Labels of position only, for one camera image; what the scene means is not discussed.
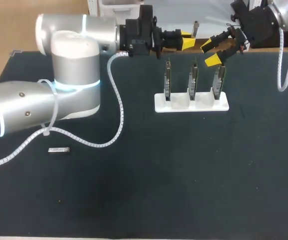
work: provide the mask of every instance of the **table surface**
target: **table surface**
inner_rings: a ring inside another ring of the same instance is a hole
[[[277,53],[230,59],[228,112],[154,112],[165,60],[177,92],[185,91],[196,58],[202,92],[214,74],[205,57],[116,60],[112,72],[125,109],[121,137],[93,149],[52,133],[0,166],[0,236],[288,239],[288,89],[277,91]],[[97,143],[112,138],[119,124],[106,62],[101,59],[99,112],[56,123]],[[51,59],[24,52],[9,59],[0,82],[42,78],[53,79]],[[37,128],[0,138],[0,158]],[[47,153],[61,146],[71,153]]]

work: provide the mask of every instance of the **white spiral cable wrap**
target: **white spiral cable wrap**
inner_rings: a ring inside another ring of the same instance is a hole
[[[122,99],[120,97],[120,94],[118,92],[118,89],[117,89],[117,86],[115,84],[115,81],[114,81],[114,78],[113,78],[113,75],[112,75],[112,72],[111,72],[111,64],[112,62],[118,58],[118,57],[126,57],[128,56],[128,53],[127,52],[119,52],[119,53],[116,53],[115,55],[113,55],[109,60],[108,60],[108,63],[107,63],[107,72],[108,72],[108,76],[109,76],[109,79],[110,79],[110,82],[113,86],[113,89],[115,91],[115,94],[116,94],[116,97],[117,97],[117,100],[118,100],[118,103],[119,103],[119,109],[120,109],[120,123],[119,123],[119,127],[118,127],[118,130],[117,130],[117,133],[116,135],[113,137],[112,140],[106,142],[106,143],[102,143],[102,144],[96,144],[96,143],[92,143],[92,142],[88,142],[86,140],[83,140],[81,139],[80,137],[77,137],[73,134],[71,134],[70,132],[66,131],[66,130],[63,130],[63,129],[60,129],[58,127],[51,127],[51,131],[53,132],[58,132],[60,134],[63,134],[63,135],[66,135],[70,138],[72,138],[73,140],[81,143],[81,144],[84,144],[84,145],[87,145],[89,147],[94,147],[94,148],[104,148],[104,147],[107,147],[111,144],[113,144],[119,137],[119,135],[121,134],[122,132],[122,129],[123,129],[123,126],[124,126],[124,107],[123,107],[123,102],[122,102]],[[36,132],[34,132],[31,136],[29,136],[14,152],[12,152],[10,155],[0,159],[0,165],[4,164],[4,163],[7,163],[9,162],[10,160],[12,160],[13,158],[15,158],[34,138],[36,138],[38,135],[41,135],[42,133],[44,133],[45,131],[47,131],[48,129],[46,127],[42,128],[42,129],[39,129],[37,130]]]
[[[282,64],[283,64],[283,52],[284,52],[284,31],[279,28],[280,33],[280,49],[279,49],[279,59],[278,59],[278,71],[277,71],[277,78],[278,78],[278,90],[283,92],[288,87],[288,71],[286,75],[286,79],[284,85],[282,86]]]

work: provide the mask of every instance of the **black table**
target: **black table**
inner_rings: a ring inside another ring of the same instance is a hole
[[[276,53],[230,59],[228,112],[154,111],[165,60],[173,92],[185,91],[194,58],[199,91],[207,91],[214,69],[205,67],[206,57],[117,60],[120,139],[93,149],[53,132],[0,166],[0,236],[288,240],[288,89],[277,90]],[[284,60],[285,77],[288,54]],[[99,112],[56,123],[95,143],[110,140],[119,124],[107,58],[101,61]],[[9,59],[0,82],[42,78],[53,79],[51,59],[24,52]],[[36,129],[0,138],[0,158]],[[47,153],[61,146],[71,153]]]

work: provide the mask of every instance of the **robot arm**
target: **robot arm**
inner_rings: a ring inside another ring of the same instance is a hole
[[[51,37],[61,30],[97,40],[101,54],[109,56],[117,51],[127,51],[130,56],[148,55],[154,51],[159,58],[163,48],[181,51],[195,44],[195,37],[188,36],[180,29],[162,32],[157,27],[157,18],[153,16],[151,5],[141,5],[139,18],[127,19],[125,25],[118,25],[112,17],[41,14],[36,21],[35,35],[42,54],[51,54]]]
[[[50,86],[39,82],[0,83],[0,137],[50,122],[54,104],[56,120],[82,118],[100,107],[99,55],[126,51],[129,56],[160,58],[163,48],[183,50],[195,44],[195,37],[157,27],[151,5],[142,5],[138,19],[116,24],[112,17],[41,14],[35,25],[36,44],[52,56],[54,95]]]
[[[269,0],[265,8],[256,7],[248,10],[243,0],[235,0],[231,4],[235,14],[231,16],[232,21],[238,21],[240,28],[233,26],[228,28],[230,36],[235,39],[235,45],[206,59],[207,66],[224,64],[227,58],[238,51],[245,49],[245,42],[254,46],[271,37],[278,28],[288,31],[288,0]],[[201,48],[204,52],[217,47],[224,39],[223,34],[212,36]]]

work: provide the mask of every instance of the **white container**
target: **white container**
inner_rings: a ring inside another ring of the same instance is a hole
[[[126,19],[137,19],[143,0],[98,0],[101,17],[116,17],[118,24]]]

